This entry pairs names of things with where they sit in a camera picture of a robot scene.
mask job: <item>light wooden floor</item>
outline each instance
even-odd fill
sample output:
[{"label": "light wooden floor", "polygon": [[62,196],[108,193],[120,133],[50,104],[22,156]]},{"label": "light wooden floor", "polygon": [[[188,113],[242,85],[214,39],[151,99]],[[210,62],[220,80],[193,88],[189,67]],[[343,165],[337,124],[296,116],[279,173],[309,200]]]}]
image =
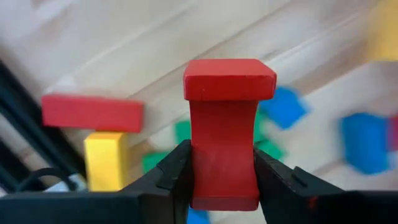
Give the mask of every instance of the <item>light wooden floor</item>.
[{"label": "light wooden floor", "polygon": [[[398,189],[396,171],[366,177],[344,165],[336,128],[355,111],[398,109],[398,65],[364,64],[376,2],[0,0],[0,57],[37,100],[61,91],[145,101],[144,131],[131,136],[135,176],[143,153],[174,148],[172,124],[189,117],[182,74],[190,59],[259,58],[311,108],[288,131],[263,125],[288,152],[288,166],[344,189]],[[91,130],[64,132],[82,152]],[[0,136],[31,169],[47,166],[2,117]],[[264,223],[260,211],[211,219]]]}]

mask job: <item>red wooden block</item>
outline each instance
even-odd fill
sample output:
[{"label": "red wooden block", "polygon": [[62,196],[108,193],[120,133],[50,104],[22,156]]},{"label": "red wooden block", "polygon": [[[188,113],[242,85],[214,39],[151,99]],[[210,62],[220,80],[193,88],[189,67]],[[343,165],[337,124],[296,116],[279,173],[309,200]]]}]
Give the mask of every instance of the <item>red wooden block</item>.
[{"label": "red wooden block", "polygon": [[389,125],[389,144],[393,151],[398,150],[398,115],[395,115],[390,119]]},{"label": "red wooden block", "polygon": [[44,125],[139,133],[144,104],[97,96],[51,94],[42,97]]},{"label": "red wooden block", "polygon": [[258,207],[254,117],[258,100],[272,98],[275,83],[275,73],[258,60],[189,63],[184,91],[192,124],[192,208],[250,211]]}]

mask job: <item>green block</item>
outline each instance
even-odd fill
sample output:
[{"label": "green block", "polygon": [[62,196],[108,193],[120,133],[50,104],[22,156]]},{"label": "green block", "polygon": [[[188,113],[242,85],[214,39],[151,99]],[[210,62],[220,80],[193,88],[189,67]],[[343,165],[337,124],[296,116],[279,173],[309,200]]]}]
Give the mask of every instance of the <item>green block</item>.
[{"label": "green block", "polygon": [[175,143],[180,144],[186,139],[191,139],[191,122],[179,121],[174,125]]},{"label": "green block", "polygon": [[157,165],[158,162],[160,162],[168,154],[169,154],[168,152],[154,152],[146,154],[142,159],[142,171],[144,173],[150,171]]},{"label": "green block", "polygon": [[280,149],[280,147],[270,140],[265,140],[258,143],[257,148],[279,161],[284,156],[284,152]]},{"label": "green block", "polygon": [[264,117],[260,114],[260,111],[257,110],[256,118],[254,120],[254,134],[253,134],[253,141],[259,142],[265,140],[265,136],[261,133],[261,123],[263,122]]}]

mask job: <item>blue block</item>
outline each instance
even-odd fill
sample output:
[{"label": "blue block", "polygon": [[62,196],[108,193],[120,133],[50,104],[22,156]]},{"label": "blue block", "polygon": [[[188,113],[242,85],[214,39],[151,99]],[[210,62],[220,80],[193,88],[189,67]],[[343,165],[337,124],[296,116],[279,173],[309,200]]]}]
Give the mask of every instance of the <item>blue block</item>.
[{"label": "blue block", "polygon": [[259,109],[282,129],[290,128],[307,113],[298,94],[281,86],[275,90],[273,99],[260,101]]},{"label": "blue block", "polygon": [[207,211],[189,208],[187,224],[210,224]]},{"label": "blue block", "polygon": [[389,168],[388,119],[356,113],[341,121],[345,159],[365,174]]}]

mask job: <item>yellow wooden block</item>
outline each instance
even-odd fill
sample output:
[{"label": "yellow wooden block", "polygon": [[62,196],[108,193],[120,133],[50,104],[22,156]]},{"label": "yellow wooden block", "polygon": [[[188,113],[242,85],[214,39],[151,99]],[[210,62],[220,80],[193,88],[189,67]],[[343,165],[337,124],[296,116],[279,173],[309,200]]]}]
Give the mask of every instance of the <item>yellow wooden block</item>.
[{"label": "yellow wooden block", "polygon": [[85,139],[91,191],[117,191],[130,184],[126,133],[95,132]]},{"label": "yellow wooden block", "polygon": [[368,59],[398,60],[398,0],[382,0],[371,14]]}]

